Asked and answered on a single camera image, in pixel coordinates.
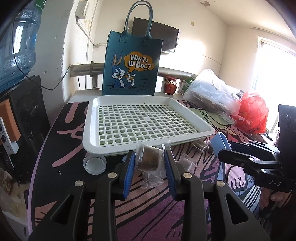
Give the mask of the right hand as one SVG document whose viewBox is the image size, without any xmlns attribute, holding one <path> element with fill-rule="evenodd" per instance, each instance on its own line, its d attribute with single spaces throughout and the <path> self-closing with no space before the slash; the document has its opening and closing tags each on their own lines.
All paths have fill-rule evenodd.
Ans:
<svg viewBox="0 0 296 241">
<path fill-rule="evenodd" d="M 282 207 L 286 205 L 290 200 L 291 194 L 284 192 L 275 192 L 272 194 L 272 191 L 267 188 L 261 189 L 259 206 L 261 209 L 266 208 L 271 201 L 274 201 L 277 207 Z"/>
</svg>

